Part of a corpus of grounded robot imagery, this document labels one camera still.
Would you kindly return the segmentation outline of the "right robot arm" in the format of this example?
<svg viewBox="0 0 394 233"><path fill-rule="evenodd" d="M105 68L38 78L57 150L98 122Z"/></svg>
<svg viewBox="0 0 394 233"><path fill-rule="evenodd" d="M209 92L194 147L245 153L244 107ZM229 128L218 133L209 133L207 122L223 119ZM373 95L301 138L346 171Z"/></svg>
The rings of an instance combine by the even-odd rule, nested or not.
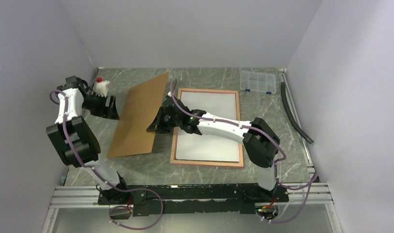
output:
<svg viewBox="0 0 394 233"><path fill-rule="evenodd" d="M200 109L189 109L177 97L166 97L147 127L147 132L171 133L180 128L188 134L212 135L242 144L250 161L262 174L257 182L258 196L271 201L277 194L277 160L282 153L280 139L261 118L251 121L231 120Z"/></svg>

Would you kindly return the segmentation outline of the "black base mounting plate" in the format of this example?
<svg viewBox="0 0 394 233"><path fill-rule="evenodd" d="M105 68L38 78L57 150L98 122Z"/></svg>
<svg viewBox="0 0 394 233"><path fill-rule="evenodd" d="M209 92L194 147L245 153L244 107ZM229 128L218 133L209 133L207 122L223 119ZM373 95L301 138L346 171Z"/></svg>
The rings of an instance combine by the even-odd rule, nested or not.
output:
<svg viewBox="0 0 394 233"><path fill-rule="evenodd" d="M285 188L268 192L257 183L129 185L127 193L100 191L101 204L133 205L134 216L238 212L254 214L257 207L288 202Z"/></svg>

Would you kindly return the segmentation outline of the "brown backing board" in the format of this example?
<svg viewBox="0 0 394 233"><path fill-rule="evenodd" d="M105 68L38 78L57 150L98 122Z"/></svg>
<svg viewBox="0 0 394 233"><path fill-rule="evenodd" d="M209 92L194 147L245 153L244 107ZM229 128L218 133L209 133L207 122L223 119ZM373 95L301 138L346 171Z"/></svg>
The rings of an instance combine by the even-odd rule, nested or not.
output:
<svg viewBox="0 0 394 233"><path fill-rule="evenodd" d="M108 158L147 154L152 152L155 133L147 132L165 96L169 73L129 89L117 124Z"/></svg>

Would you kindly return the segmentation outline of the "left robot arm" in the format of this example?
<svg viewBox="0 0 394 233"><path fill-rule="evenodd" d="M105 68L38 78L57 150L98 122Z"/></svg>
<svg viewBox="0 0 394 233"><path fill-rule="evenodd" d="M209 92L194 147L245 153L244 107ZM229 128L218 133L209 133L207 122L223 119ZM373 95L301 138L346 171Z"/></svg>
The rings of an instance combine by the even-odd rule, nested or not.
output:
<svg viewBox="0 0 394 233"><path fill-rule="evenodd" d="M66 166L87 172L99 184L100 196L118 204L127 202L130 190L117 171L100 157L100 144L83 117L83 110L93 116L119 120L115 96L108 96L109 81L87 81L71 76L50 93L56 96L59 112L55 123L46 128L47 136Z"/></svg>

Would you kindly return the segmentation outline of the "aluminium extrusion rail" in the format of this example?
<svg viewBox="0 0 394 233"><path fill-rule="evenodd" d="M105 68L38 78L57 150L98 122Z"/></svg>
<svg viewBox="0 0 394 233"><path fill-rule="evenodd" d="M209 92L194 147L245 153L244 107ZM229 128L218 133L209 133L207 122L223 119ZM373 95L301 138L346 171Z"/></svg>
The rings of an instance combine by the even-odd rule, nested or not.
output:
<svg viewBox="0 0 394 233"><path fill-rule="evenodd" d="M57 186L51 198L52 208L107 208L114 204L101 204L96 186ZM313 183L307 204L334 204L328 184Z"/></svg>

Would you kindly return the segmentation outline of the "clear plastic organizer box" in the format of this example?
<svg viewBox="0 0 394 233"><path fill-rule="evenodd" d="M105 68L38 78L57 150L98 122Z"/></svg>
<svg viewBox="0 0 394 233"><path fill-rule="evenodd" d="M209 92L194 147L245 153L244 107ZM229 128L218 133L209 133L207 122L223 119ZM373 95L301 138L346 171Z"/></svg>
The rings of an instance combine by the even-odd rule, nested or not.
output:
<svg viewBox="0 0 394 233"><path fill-rule="evenodd" d="M244 92L261 92L266 95L275 94L276 76L274 74L241 71L240 90Z"/></svg>

